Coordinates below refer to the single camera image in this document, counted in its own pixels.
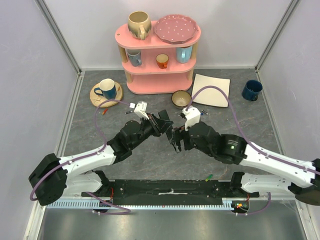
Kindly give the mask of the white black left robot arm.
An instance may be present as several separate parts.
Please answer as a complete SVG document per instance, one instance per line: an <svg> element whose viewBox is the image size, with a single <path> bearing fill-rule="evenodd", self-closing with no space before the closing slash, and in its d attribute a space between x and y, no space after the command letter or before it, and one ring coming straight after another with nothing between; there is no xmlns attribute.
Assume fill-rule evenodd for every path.
<svg viewBox="0 0 320 240"><path fill-rule="evenodd" d="M47 206L61 197L82 192L106 196L110 185L96 169L124 161L142 142L162 136L172 125L166 110L159 116L148 113L140 121L125 123L114 138L100 147L71 156L47 154L28 178L32 186L30 199Z"/></svg>

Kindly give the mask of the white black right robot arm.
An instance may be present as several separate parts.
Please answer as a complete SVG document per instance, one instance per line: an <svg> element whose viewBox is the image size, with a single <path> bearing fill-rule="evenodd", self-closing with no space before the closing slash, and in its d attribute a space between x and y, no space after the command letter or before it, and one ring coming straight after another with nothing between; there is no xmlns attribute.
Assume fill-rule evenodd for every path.
<svg viewBox="0 0 320 240"><path fill-rule="evenodd" d="M249 173L234 173L229 191L235 197L245 192L285 192L305 204L320 204L320 160L304 161L269 151L234 134L219 134L204 122L171 128L166 132L176 152L197 149L224 164L263 170L254 179Z"/></svg>

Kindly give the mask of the black remote control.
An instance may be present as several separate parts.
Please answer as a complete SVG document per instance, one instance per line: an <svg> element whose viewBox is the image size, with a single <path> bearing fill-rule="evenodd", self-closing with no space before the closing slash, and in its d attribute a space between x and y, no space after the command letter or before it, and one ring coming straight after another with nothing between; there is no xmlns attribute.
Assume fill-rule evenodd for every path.
<svg viewBox="0 0 320 240"><path fill-rule="evenodd" d="M173 122L170 120L168 112L164 109L161 110L158 113L158 116L161 120L167 121L166 126L168 127L167 130L165 131L165 134L167 136L167 139L169 143L173 146L174 149L176 149L175 144L173 142Z"/></svg>

